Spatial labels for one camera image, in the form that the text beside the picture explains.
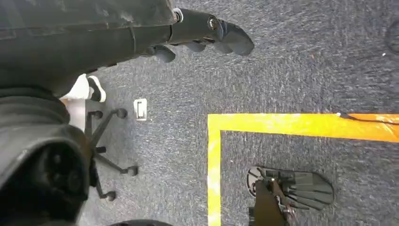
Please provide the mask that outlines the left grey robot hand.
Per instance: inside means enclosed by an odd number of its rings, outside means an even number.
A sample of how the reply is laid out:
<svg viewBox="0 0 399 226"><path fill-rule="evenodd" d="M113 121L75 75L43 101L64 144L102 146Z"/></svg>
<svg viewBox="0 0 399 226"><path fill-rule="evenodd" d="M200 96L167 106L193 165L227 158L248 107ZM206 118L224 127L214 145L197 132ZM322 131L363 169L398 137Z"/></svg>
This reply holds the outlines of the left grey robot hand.
<svg viewBox="0 0 399 226"><path fill-rule="evenodd" d="M175 8L169 0L3 0L0 3L0 223L74 226L90 187L104 193L96 163L135 176L101 155L97 142L113 116L93 134L70 124L60 98L78 77L138 57L171 62L169 45L201 52L206 45L247 56L254 48L237 25Z"/></svg>

